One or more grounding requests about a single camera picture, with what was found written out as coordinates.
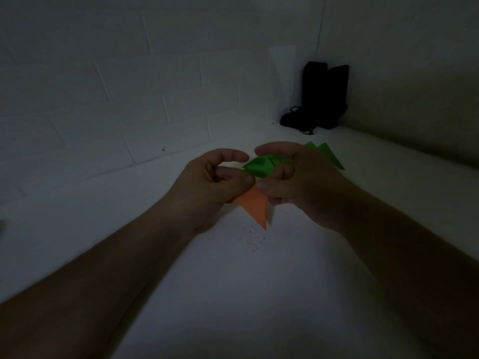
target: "hand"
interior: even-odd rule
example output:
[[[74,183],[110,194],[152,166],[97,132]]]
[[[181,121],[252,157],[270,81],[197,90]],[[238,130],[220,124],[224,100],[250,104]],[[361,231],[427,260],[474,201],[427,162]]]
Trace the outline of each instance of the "hand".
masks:
[[[341,231],[354,202],[367,193],[345,178],[320,150],[293,142],[256,147],[258,156],[282,155],[292,161],[279,164],[256,187],[272,205],[295,204],[319,225]]]
[[[254,178],[241,169],[218,166],[224,161],[246,162],[238,150],[217,149],[190,161],[151,210],[179,235],[192,235],[209,223],[223,204],[246,192]]]

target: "person's right hand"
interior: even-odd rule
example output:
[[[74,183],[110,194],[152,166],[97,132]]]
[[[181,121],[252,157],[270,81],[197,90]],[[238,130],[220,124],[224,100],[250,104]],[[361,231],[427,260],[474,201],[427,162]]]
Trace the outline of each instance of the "person's right hand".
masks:
[[[293,142],[272,142],[256,147],[258,156],[282,155],[279,164],[256,187],[272,205],[295,204],[319,225],[338,232],[348,224],[351,209],[367,195],[345,178],[319,149]]]

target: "white table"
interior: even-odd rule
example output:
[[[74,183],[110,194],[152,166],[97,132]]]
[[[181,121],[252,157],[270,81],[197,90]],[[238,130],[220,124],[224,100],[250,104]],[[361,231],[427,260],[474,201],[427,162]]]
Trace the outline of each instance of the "white table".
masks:
[[[327,142],[357,184],[479,258],[479,172],[339,127],[264,131],[166,156],[0,208],[0,300],[145,211],[187,161],[217,147]],[[241,208],[193,241],[113,355],[120,358],[422,358],[336,233],[293,206],[267,232]]]

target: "person's left hand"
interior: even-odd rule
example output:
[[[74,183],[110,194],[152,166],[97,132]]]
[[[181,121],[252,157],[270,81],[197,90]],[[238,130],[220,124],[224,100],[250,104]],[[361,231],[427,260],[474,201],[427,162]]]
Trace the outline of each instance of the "person's left hand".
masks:
[[[255,182],[244,170],[218,165],[248,159],[246,153],[232,149],[217,149],[195,158],[150,210],[179,235],[200,231],[223,204],[246,192]]]

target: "forearm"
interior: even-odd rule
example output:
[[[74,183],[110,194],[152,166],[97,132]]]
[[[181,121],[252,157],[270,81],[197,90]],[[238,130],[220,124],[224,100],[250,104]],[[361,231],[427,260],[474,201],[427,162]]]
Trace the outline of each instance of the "forearm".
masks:
[[[7,358],[94,357],[178,239],[147,211],[0,305]]]
[[[479,263],[372,196],[342,234],[436,358],[478,358]]]

